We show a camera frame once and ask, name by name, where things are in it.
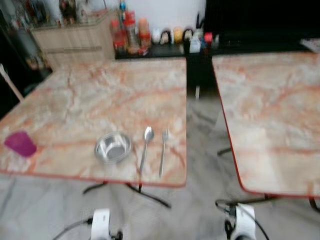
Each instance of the fork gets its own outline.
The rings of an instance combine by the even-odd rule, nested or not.
[[[164,164],[165,164],[165,149],[166,149],[166,141],[169,138],[168,128],[163,130],[162,132],[162,155],[161,155],[161,163],[160,163],[160,170],[159,170],[159,178],[162,178],[164,172]]]

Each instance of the marble tabletop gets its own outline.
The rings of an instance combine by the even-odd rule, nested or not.
[[[214,57],[242,188],[320,197],[320,54]]]
[[[183,187],[187,176],[186,61],[121,61],[66,65],[0,121],[0,172],[112,183]],[[143,133],[154,129],[142,175]],[[169,129],[159,178],[162,130]],[[23,158],[4,146],[25,130],[37,151]],[[121,131],[132,140],[123,161],[103,164],[94,148],[103,135]]]

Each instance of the metal bowl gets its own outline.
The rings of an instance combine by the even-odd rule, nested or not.
[[[104,163],[123,160],[131,151],[131,139],[126,134],[115,131],[101,137],[94,148],[95,156]]]

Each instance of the cabinet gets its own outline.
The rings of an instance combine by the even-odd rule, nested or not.
[[[52,70],[64,64],[84,64],[115,58],[109,30],[116,11],[107,11],[91,23],[75,23],[65,27],[47,26],[31,32],[46,55]]]

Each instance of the floor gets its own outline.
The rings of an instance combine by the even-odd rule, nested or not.
[[[238,183],[218,94],[187,99],[187,182],[184,188],[146,187],[172,203],[168,210],[124,185],[107,185],[82,195],[92,182],[0,175],[0,239],[51,240],[64,227],[109,208],[111,232],[125,240],[225,240],[224,219],[214,201],[249,197]],[[319,240],[320,214],[306,199],[255,204],[256,218],[271,240]],[[80,226],[61,240],[88,240]],[[258,240],[264,239],[257,229]]]

